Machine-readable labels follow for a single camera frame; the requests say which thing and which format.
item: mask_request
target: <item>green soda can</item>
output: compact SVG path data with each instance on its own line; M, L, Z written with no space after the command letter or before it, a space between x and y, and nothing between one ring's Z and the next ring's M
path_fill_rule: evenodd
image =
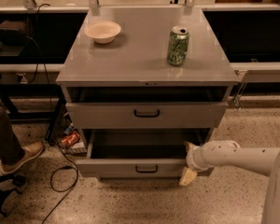
M170 33L167 61L173 66L182 65L186 60L189 43L188 29L175 26Z

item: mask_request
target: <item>gray cabinet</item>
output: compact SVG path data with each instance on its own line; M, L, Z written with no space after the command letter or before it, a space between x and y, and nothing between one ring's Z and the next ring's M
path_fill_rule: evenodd
M237 76L197 8L97 9L89 12L57 78L88 149L77 161L79 171L99 179L179 178L184 142L209 140ZM98 20L121 26L112 43L98 45L84 35ZM165 56L176 21L191 26L181 67Z

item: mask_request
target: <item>open drawer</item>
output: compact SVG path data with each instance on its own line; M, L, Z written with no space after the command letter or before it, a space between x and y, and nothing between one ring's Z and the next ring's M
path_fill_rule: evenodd
M88 155L77 160L85 177L180 178L186 164L184 141L202 143L208 130L92 130Z
M226 103L68 103L79 129L216 128Z

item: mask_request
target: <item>can lid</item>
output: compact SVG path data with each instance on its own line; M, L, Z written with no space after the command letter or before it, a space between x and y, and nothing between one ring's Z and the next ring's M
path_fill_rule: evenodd
M188 29L186 27L183 27L183 26L175 26L172 31L175 33L175 34L178 34L178 35L185 35L188 33Z

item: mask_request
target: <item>floor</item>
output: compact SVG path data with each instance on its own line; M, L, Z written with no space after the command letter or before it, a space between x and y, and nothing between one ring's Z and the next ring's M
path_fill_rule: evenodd
M232 105L215 130L212 140L232 139L242 147L280 147L280 97L242 99L242 108ZM27 145L43 140L47 123L14 124L14 132ZM67 155L68 159L77 157ZM50 185L52 173L71 165L56 146L26 163L16 175L27 185L22 195L12 193L0 215L4 223L43 223L62 199ZM75 170L62 170L53 178L56 189L67 189L75 181ZM68 196L44 223L260 223L268 177L234 167L215 168L208 177L197 177L187 187L178 180L114 180L100 182L78 177Z

